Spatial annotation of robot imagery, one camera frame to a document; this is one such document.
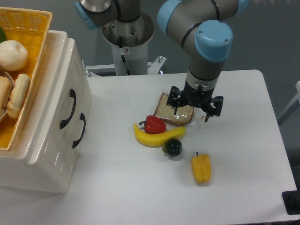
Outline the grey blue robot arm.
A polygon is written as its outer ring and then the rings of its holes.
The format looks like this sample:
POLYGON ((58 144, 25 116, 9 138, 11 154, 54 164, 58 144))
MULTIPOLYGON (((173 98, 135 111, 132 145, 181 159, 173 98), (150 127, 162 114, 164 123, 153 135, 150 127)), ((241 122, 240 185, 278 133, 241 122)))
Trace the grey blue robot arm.
MULTIPOLYGON (((185 86, 171 88, 167 105, 174 110, 187 105, 201 108, 207 118, 221 114, 223 97, 212 94, 233 42, 225 19, 248 4, 247 0, 168 0, 160 7, 159 27, 190 56, 185 86)), ((75 8, 89 29, 102 28, 116 75, 146 74, 154 23, 141 10, 140 1, 78 0, 75 8)))

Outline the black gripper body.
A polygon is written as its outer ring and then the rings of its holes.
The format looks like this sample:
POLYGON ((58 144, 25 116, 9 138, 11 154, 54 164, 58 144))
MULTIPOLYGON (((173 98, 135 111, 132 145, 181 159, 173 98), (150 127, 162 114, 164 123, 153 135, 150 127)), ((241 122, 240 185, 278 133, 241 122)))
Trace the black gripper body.
POLYGON ((215 88, 204 90, 203 85, 194 89, 187 81, 183 90, 176 86, 171 87, 167 105, 174 107, 184 107, 186 105, 201 108, 210 117, 219 117, 223 107, 223 96, 212 97, 215 88))

